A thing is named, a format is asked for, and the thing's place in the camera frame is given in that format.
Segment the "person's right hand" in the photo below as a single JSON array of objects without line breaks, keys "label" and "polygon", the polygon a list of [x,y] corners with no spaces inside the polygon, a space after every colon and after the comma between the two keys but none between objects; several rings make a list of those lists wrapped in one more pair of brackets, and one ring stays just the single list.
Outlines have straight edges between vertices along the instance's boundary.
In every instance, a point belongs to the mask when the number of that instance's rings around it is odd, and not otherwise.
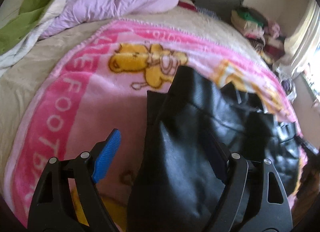
[{"label": "person's right hand", "polygon": [[319,159],[308,160],[303,168],[300,187],[292,208],[293,225],[297,225],[307,214],[319,194]]}]

